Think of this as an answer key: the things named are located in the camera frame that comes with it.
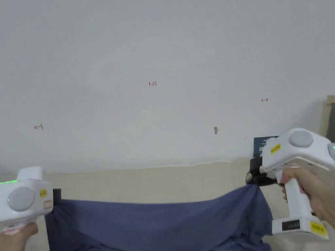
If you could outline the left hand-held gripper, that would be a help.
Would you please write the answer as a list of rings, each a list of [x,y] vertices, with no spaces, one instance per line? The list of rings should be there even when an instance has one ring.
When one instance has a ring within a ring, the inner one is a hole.
[[[61,189],[44,179],[42,167],[20,169],[16,180],[0,183],[0,232],[17,233],[50,213],[61,199]]]

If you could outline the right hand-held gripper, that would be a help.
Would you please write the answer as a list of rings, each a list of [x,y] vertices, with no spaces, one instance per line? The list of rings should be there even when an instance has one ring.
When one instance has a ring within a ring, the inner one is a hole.
[[[245,183],[259,187],[279,184],[287,168],[306,168],[323,176],[335,169],[334,143],[303,128],[290,129],[269,138],[260,157],[250,160]],[[324,223],[312,212],[307,195],[300,192],[296,179],[284,185],[289,217],[272,221],[273,235],[289,240],[327,240]]]

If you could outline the person's left hand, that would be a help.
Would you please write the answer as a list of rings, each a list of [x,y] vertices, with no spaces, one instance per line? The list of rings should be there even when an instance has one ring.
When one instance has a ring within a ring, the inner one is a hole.
[[[14,235],[0,234],[1,251],[24,251],[28,239],[38,233],[36,223],[30,223]]]

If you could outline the person's right hand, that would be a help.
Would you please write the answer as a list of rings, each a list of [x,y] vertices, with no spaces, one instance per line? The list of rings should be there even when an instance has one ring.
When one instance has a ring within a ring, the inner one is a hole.
[[[304,168],[287,168],[282,172],[280,184],[296,179],[300,192],[309,198],[312,212],[335,228],[335,191],[315,173]]]

